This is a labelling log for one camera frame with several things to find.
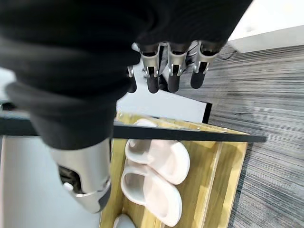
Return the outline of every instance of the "wooden tray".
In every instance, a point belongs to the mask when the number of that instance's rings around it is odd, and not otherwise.
[[[140,118],[143,117],[122,113],[117,115],[117,120],[126,124],[133,124]],[[144,118],[161,127],[239,133],[208,124]],[[125,144],[126,140],[113,140],[111,197],[102,212],[100,228],[112,228],[115,218],[121,213],[128,214],[137,228],[167,227],[143,206],[136,205],[124,197],[120,179],[124,168]],[[226,228],[247,143],[184,141],[183,144],[190,155],[190,170],[186,180],[176,186],[182,198],[183,209],[181,219],[175,227]]]

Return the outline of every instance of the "white slipper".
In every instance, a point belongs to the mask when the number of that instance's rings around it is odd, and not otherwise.
[[[145,119],[140,119],[135,125],[156,126]],[[133,162],[149,165],[172,184],[182,183],[190,168],[187,149],[181,142],[175,140],[129,139],[125,147],[125,155]]]
[[[179,191],[149,166],[126,159],[121,188],[130,201],[145,206],[165,225],[173,227],[180,220]]]
[[[122,214],[115,219],[113,228],[135,228],[135,225],[127,215]]]

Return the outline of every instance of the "black bar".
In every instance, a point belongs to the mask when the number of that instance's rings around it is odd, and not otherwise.
[[[28,116],[0,114],[0,135],[37,136]],[[264,143],[265,136],[250,134],[215,133],[186,129],[144,127],[114,122],[113,138],[116,139],[166,139],[184,141],[251,142]]]

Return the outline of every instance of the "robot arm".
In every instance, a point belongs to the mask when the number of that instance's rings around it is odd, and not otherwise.
[[[130,88],[127,67],[142,56],[148,86],[157,90],[158,47],[167,42],[169,89],[176,92],[185,53],[198,40],[191,85],[200,87],[250,3],[0,0],[0,66],[17,80],[7,93],[30,113],[53,148],[64,188],[88,211],[102,210],[110,195],[109,139],[116,101]]]

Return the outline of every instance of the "striped carpet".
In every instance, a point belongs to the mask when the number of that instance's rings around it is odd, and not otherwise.
[[[303,228],[304,46],[217,58],[198,90],[190,77],[178,94],[213,103],[210,124],[268,139],[248,147],[229,227]]]

